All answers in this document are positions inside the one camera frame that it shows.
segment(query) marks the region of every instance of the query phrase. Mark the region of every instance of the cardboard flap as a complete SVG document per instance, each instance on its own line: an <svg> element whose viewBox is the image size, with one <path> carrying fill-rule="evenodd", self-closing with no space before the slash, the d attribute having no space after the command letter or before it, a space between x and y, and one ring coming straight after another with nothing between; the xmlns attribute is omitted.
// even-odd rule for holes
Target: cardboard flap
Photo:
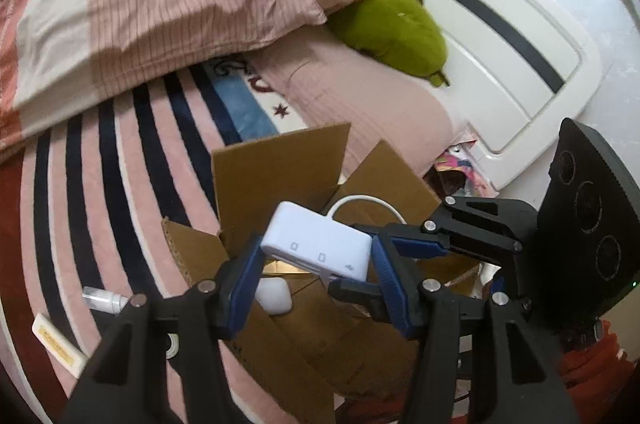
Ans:
<svg viewBox="0 0 640 424"><path fill-rule="evenodd" d="M335 124L234 144L212 154L218 219L235 256L261 234L283 200L319 211L335 192L350 125Z"/></svg>
<svg viewBox="0 0 640 424"><path fill-rule="evenodd" d="M213 234L162 220L162 230L175 263L188 285L213 278L229 259L220 239Z"/></svg>
<svg viewBox="0 0 640 424"><path fill-rule="evenodd" d="M288 278L286 278L286 281L287 281L287 284L289 285L289 291L291 292L291 295L293 296L296 292L302 290L303 288L307 287L308 285L311 285L317 279L318 279L318 276L311 275L311 276L306 277L306 278L288 277Z"/></svg>
<svg viewBox="0 0 640 424"><path fill-rule="evenodd" d="M293 295L293 306L274 322L306 360L316 359L361 321L339 309L319 279Z"/></svg>
<svg viewBox="0 0 640 424"><path fill-rule="evenodd" d="M361 320L311 365L350 398L385 398L406 390L418 352L391 325Z"/></svg>
<svg viewBox="0 0 640 424"><path fill-rule="evenodd" d="M228 259L222 243L212 234L167 218L162 221L162 228L190 286L214 277ZM244 329L226 345L254 380L299 422L335 422L334 390L311 368L257 302L252 305Z"/></svg>
<svg viewBox="0 0 640 424"><path fill-rule="evenodd" d="M408 224L421 224L440 205L440 199L414 174L388 142L381 140L347 181L342 184L327 207L347 195L372 195L395 207ZM336 220L344 224L384 226L397 222L383 206L356 200L338 210Z"/></svg>

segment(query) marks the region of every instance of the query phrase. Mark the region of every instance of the blue fabric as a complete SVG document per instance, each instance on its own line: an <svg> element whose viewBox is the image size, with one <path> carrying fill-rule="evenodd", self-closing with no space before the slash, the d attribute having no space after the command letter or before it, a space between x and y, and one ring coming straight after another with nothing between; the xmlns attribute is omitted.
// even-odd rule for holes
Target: blue fabric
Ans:
<svg viewBox="0 0 640 424"><path fill-rule="evenodd" d="M204 65L213 87L224 103L242 140L253 140L278 134L265 111L255 100L244 79L231 71L227 77L212 75L209 64Z"/></svg>
<svg viewBox="0 0 640 424"><path fill-rule="evenodd" d="M225 103L222 102L220 96L211 84L211 79L205 72L202 65L192 65L189 67L193 81L196 83L200 91L200 95L207 105L207 109L218 127L218 133L222 137L225 146L241 142L240 134L231 120L229 112L226 110Z"/></svg>

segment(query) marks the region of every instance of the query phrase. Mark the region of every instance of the white bed frame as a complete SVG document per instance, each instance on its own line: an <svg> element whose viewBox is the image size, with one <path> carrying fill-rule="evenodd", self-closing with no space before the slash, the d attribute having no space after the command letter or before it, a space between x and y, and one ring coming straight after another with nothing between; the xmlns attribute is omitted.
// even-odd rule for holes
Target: white bed frame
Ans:
<svg viewBox="0 0 640 424"><path fill-rule="evenodd" d="M554 0L478 3L497 13L494 20L507 20L508 30L520 36L498 34L495 24L478 16L477 7L472 12L459 0L424 0L449 48L445 72L451 87L444 94L478 135L469 153L500 190L555 141L565 117L583 110L602 80L602 69L595 42ZM523 40L529 62L521 55ZM531 49L536 59L529 58ZM543 79L548 72L541 72L540 64L555 75L556 92Z"/></svg>

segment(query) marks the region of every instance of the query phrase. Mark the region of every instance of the pink blanket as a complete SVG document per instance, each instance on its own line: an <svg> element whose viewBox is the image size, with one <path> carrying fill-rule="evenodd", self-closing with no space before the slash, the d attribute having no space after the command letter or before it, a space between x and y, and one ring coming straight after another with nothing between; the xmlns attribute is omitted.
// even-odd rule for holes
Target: pink blanket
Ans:
<svg viewBox="0 0 640 424"><path fill-rule="evenodd" d="M0 149L167 72L325 20L316 0L0 0Z"/></svg>

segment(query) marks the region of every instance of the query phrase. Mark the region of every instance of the green plush toy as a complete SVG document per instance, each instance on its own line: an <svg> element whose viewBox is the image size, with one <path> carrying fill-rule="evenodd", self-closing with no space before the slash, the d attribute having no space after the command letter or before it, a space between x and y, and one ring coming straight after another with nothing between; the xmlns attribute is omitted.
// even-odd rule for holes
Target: green plush toy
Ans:
<svg viewBox="0 0 640 424"><path fill-rule="evenodd" d="M329 29L343 43L405 74L447 83L447 46L422 0L360 0L331 14Z"/></svg>

